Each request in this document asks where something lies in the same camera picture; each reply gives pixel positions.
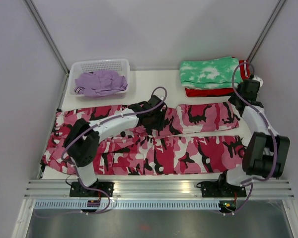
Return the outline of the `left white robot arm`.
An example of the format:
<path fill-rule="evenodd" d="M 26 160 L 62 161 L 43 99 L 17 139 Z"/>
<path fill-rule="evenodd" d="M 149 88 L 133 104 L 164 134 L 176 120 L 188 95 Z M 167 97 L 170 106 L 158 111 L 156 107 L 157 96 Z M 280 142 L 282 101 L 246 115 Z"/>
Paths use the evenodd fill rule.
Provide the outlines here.
<path fill-rule="evenodd" d="M 132 104 L 112 116 L 89 122 L 78 119 L 75 122 L 65 138 L 65 149 L 61 158 L 69 155 L 82 193 L 92 197 L 100 191 L 93 165 L 100 143 L 124 130 L 138 126 L 162 129 L 166 111 L 164 100 L 151 95 L 148 101 Z"/>

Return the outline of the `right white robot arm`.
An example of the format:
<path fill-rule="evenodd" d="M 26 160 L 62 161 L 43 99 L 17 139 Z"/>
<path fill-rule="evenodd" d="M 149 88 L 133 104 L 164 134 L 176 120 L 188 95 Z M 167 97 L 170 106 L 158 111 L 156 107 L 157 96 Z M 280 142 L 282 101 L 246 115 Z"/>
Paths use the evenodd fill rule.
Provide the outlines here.
<path fill-rule="evenodd" d="M 255 181 L 268 181 L 282 176 L 290 147 L 290 139 L 281 136 L 269 123 L 257 95 L 263 81 L 257 76 L 244 80 L 235 89 L 229 102 L 246 122 L 251 138 L 241 165 L 220 174 L 217 192 L 229 196 Z"/>

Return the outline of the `pink camouflage trousers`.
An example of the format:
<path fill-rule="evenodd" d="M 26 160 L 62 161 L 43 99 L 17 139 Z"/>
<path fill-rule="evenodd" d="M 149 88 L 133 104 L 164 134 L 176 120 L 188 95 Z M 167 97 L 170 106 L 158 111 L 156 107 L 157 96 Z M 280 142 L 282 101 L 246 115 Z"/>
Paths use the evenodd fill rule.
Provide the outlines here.
<path fill-rule="evenodd" d="M 186 175 L 218 173 L 240 165 L 245 146 L 237 135 L 222 135 L 239 126 L 228 102 L 181 104 L 169 108 L 162 130 L 142 126 L 100 143 L 93 161 L 99 175 Z"/>

